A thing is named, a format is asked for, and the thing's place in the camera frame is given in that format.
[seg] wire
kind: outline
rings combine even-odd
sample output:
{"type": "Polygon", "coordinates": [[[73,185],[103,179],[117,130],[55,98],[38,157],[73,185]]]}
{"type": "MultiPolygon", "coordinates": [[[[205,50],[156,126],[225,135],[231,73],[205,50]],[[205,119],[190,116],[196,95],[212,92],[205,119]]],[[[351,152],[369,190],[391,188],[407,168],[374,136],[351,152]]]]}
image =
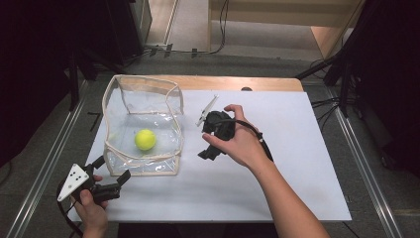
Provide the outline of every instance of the wire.
{"type": "MultiPolygon", "coordinates": [[[[315,62],[317,62],[317,61],[322,61],[322,62],[325,62],[323,59],[316,59],[316,60],[314,60],[314,61],[312,61],[311,62],[311,64],[309,65],[309,68],[311,68],[312,67],[312,65],[315,63],[315,62]]],[[[318,77],[319,79],[324,79],[324,77],[323,76],[319,76],[319,75],[317,75],[317,74],[315,74],[315,72],[314,73],[312,73],[312,75],[314,75],[314,76],[316,76],[316,77],[318,77]]]]}
{"type": "Polygon", "coordinates": [[[235,122],[238,123],[240,125],[243,125],[249,129],[251,129],[257,136],[257,138],[260,141],[260,144],[262,145],[263,150],[265,151],[266,156],[268,157],[269,160],[271,160],[273,162],[273,158],[271,155],[271,152],[269,151],[268,145],[266,144],[265,140],[263,139],[263,133],[259,132],[253,125],[251,125],[250,123],[246,122],[246,121],[242,121],[242,120],[237,120],[237,119],[223,119],[220,120],[218,123],[223,123],[223,122],[235,122]]]}
{"type": "MultiPolygon", "coordinates": [[[[61,192],[62,186],[65,183],[66,178],[64,178],[59,184],[58,187],[56,189],[56,196],[59,196],[59,193],[61,192]]],[[[78,236],[83,237],[83,232],[79,229],[79,225],[77,226],[76,224],[74,224],[74,222],[72,222],[70,220],[70,218],[68,218],[67,213],[68,211],[72,208],[70,208],[68,211],[64,211],[64,208],[62,208],[62,204],[60,201],[57,201],[56,204],[58,205],[58,209],[61,212],[61,215],[64,217],[65,221],[67,222],[68,226],[70,226],[70,228],[77,233],[78,236]]]]}
{"type": "MultiPolygon", "coordinates": [[[[124,65],[122,68],[127,68],[127,67],[131,66],[135,61],[137,61],[138,59],[142,58],[143,56],[149,55],[151,52],[152,52],[151,50],[147,50],[147,51],[144,51],[141,55],[136,56],[134,58],[131,58],[130,59],[130,62],[127,63],[126,65],[124,65]]],[[[110,70],[109,68],[103,66],[100,63],[95,63],[94,64],[94,67],[95,67],[95,69],[97,71],[109,71],[110,70]]]]}
{"type": "Polygon", "coordinates": [[[334,111],[335,111],[338,107],[339,107],[339,105],[335,105],[335,106],[333,106],[333,107],[330,109],[330,111],[328,112],[328,116],[327,116],[327,118],[325,118],[324,123],[323,123],[323,124],[322,124],[322,126],[321,126],[321,133],[324,131],[324,126],[325,126],[325,123],[327,123],[327,121],[328,121],[328,119],[330,118],[330,116],[334,113],[334,111]]]}
{"type": "Polygon", "coordinates": [[[164,52],[164,53],[181,53],[181,54],[197,54],[197,55],[214,55],[218,54],[222,49],[225,47],[226,42],[226,21],[228,19],[228,12],[229,12],[229,0],[225,0],[223,3],[222,10],[220,11],[219,16],[219,25],[220,25],[220,31],[222,33],[222,42],[220,43],[219,49],[213,52],[186,52],[186,51],[168,51],[160,48],[153,48],[148,50],[152,51],[158,51],[158,52],[164,52]]]}
{"type": "Polygon", "coordinates": [[[343,221],[343,224],[358,238],[360,238],[360,236],[346,223],[343,221]]]}
{"type": "Polygon", "coordinates": [[[65,212],[65,214],[68,214],[68,212],[69,212],[71,209],[73,209],[74,204],[76,204],[76,202],[77,202],[77,201],[75,201],[75,202],[73,202],[73,203],[71,204],[70,208],[69,208],[69,209],[65,212]]]}
{"type": "MultiPolygon", "coordinates": [[[[77,225],[76,225],[77,228],[80,228],[81,224],[83,224],[83,223],[82,222],[77,222],[77,225]]],[[[71,232],[71,234],[68,236],[68,238],[72,238],[75,233],[76,233],[75,231],[71,232]]]]}
{"type": "MultiPolygon", "coordinates": [[[[333,103],[333,106],[324,114],[322,114],[321,116],[319,116],[317,118],[317,122],[319,124],[321,124],[321,121],[324,119],[324,121],[322,122],[322,125],[320,125],[320,130],[321,133],[324,131],[324,127],[328,121],[328,119],[331,117],[331,115],[334,113],[334,111],[340,107],[340,105],[342,105],[343,103],[340,102],[341,98],[340,97],[332,97],[326,100],[321,100],[321,101],[313,101],[311,102],[312,108],[318,108],[321,106],[325,106],[325,105],[330,105],[331,103],[333,103]]],[[[356,104],[356,99],[355,98],[348,98],[347,101],[344,103],[344,105],[355,105],[356,104]]]]}

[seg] black cable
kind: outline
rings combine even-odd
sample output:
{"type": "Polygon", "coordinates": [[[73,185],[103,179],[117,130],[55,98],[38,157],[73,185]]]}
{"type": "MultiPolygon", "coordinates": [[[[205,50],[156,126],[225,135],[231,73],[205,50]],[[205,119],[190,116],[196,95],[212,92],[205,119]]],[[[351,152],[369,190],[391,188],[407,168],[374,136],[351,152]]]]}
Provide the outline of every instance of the black cable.
{"type": "Polygon", "coordinates": [[[329,98],[329,99],[322,100],[322,101],[313,101],[313,102],[311,102],[311,105],[312,105],[312,108],[317,108],[317,107],[320,107],[320,106],[330,104],[332,102],[340,102],[340,98],[339,97],[333,97],[333,98],[329,98]]]}
{"type": "Polygon", "coordinates": [[[7,163],[7,164],[9,164],[9,170],[6,172],[6,175],[0,181],[0,186],[3,184],[3,182],[5,182],[9,178],[10,173],[12,172],[12,161],[9,161],[9,163],[7,163]]]}
{"type": "MultiPolygon", "coordinates": [[[[65,183],[65,179],[63,179],[59,184],[58,184],[58,188],[56,190],[56,197],[59,196],[59,193],[61,192],[62,186],[65,183]]],[[[83,232],[79,229],[79,227],[77,225],[74,224],[74,222],[72,222],[70,220],[70,218],[68,218],[67,213],[68,211],[64,211],[64,208],[62,208],[62,204],[60,201],[57,201],[56,204],[58,205],[58,209],[61,212],[61,215],[64,217],[66,223],[68,224],[68,226],[70,226],[70,228],[80,237],[83,237],[83,232]]]]}
{"type": "Polygon", "coordinates": [[[333,108],[330,109],[330,112],[328,113],[327,118],[325,118],[324,123],[321,126],[321,133],[324,131],[324,126],[325,123],[327,123],[328,119],[330,118],[330,116],[334,113],[334,111],[339,107],[339,105],[335,105],[333,106],[333,108]]]}
{"type": "MultiPolygon", "coordinates": [[[[137,61],[138,59],[140,59],[143,56],[149,55],[151,52],[152,51],[147,50],[147,51],[143,52],[140,56],[136,56],[136,57],[130,59],[130,62],[127,63],[126,65],[124,65],[122,68],[127,68],[128,66],[131,66],[135,61],[137,61]]],[[[108,68],[102,67],[101,65],[95,64],[94,66],[95,66],[95,69],[97,71],[109,71],[108,68]]]]}
{"type": "MultiPolygon", "coordinates": [[[[312,65],[313,65],[315,62],[320,61],[320,60],[321,60],[322,62],[325,62],[323,59],[316,59],[316,60],[314,60],[314,61],[312,61],[312,62],[311,62],[311,64],[309,65],[309,68],[311,68],[311,67],[312,67],[312,65]]],[[[312,75],[314,75],[314,76],[318,77],[319,79],[324,79],[324,77],[322,77],[322,76],[319,76],[319,75],[315,74],[315,72],[314,72],[314,73],[312,73],[312,75]]]]}
{"type": "MultiPolygon", "coordinates": [[[[82,222],[78,222],[77,225],[76,225],[77,228],[80,228],[81,224],[83,224],[83,223],[82,222]]],[[[72,238],[75,233],[76,233],[75,231],[72,231],[71,234],[68,236],[68,238],[72,238]]]]}
{"type": "Polygon", "coordinates": [[[320,117],[318,117],[316,120],[318,121],[318,122],[320,122],[325,116],[327,116],[330,112],[331,112],[331,110],[334,110],[334,106],[333,107],[331,107],[327,112],[325,112],[324,114],[322,114],[320,117]]]}
{"type": "Polygon", "coordinates": [[[68,214],[68,212],[74,207],[77,201],[72,202],[70,208],[65,212],[65,214],[68,214]]]}
{"type": "Polygon", "coordinates": [[[346,223],[343,221],[343,224],[358,238],[360,238],[360,236],[346,223]]]}
{"type": "Polygon", "coordinates": [[[245,126],[249,129],[251,129],[257,136],[257,138],[260,141],[260,144],[262,145],[263,150],[265,151],[266,156],[268,157],[269,160],[273,161],[272,155],[271,155],[271,151],[268,148],[268,145],[266,144],[265,140],[263,139],[263,133],[257,131],[257,129],[251,125],[250,123],[246,122],[246,121],[242,121],[242,120],[237,120],[237,119],[224,119],[224,120],[220,120],[219,123],[223,123],[223,122],[236,122],[242,126],[245,126]]]}
{"type": "Polygon", "coordinates": [[[186,51],[167,51],[163,49],[149,49],[151,51],[158,51],[158,52],[164,52],[164,53],[180,53],[180,54],[195,54],[195,55],[214,55],[222,51],[222,49],[225,47],[225,41],[226,41],[226,21],[228,19],[228,11],[229,11],[229,0],[225,0],[222,10],[220,11],[220,17],[219,17],[219,25],[220,25],[220,31],[222,33],[222,42],[220,44],[219,49],[213,52],[186,52],[186,51]]]}

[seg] clear plastic bag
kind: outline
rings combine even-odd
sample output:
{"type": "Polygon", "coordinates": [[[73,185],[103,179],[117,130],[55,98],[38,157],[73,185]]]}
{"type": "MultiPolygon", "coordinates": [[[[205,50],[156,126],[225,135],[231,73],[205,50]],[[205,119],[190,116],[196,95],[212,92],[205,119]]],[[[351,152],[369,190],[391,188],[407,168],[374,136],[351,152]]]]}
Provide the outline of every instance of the clear plastic bag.
{"type": "Polygon", "coordinates": [[[132,176],[176,175],[183,137],[176,115],[183,114],[179,86],[172,81],[115,75],[105,91],[102,109],[106,122],[104,158],[111,176],[130,170],[132,176]],[[142,151],[136,134],[152,130],[156,144],[142,151]]]}

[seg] yellow ball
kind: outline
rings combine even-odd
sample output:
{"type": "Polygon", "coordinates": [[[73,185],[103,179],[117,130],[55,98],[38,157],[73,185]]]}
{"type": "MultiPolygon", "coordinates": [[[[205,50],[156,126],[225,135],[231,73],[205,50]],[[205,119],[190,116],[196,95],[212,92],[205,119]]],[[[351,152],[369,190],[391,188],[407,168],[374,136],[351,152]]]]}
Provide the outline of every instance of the yellow ball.
{"type": "Polygon", "coordinates": [[[134,142],[140,150],[147,151],[155,145],[157,137],[153,131],[144,129],[136,134],[134,142]]]}

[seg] white table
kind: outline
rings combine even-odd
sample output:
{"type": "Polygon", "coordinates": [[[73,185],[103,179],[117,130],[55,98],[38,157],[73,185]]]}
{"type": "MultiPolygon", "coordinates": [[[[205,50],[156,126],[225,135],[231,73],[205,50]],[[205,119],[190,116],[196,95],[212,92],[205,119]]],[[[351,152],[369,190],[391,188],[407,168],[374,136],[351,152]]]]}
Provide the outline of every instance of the white table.
{"type": "MultiPolygon", "coordinates": [[[[244,106],[247,118],[263,132],[275,164],[318,219],[351,220],[305,92],[184,90],[185,143],[178,175],[131,177],[121,197],[109,202],[110,221],[272,221],[263,192],[246,168],[223,155],[214,162],[197,156],[208,144],[195,122],[214,94],[220,97],[213,110],[230,103],[244,106]]],[[[102,155],[104,138],[102,121],[87,164],[102,155]]],[[[105,165],[95,173],[105,178],[104,184],[115,182],[105,165]]],[[[69,217],[78,220],[74,211],[69,217]]]]}

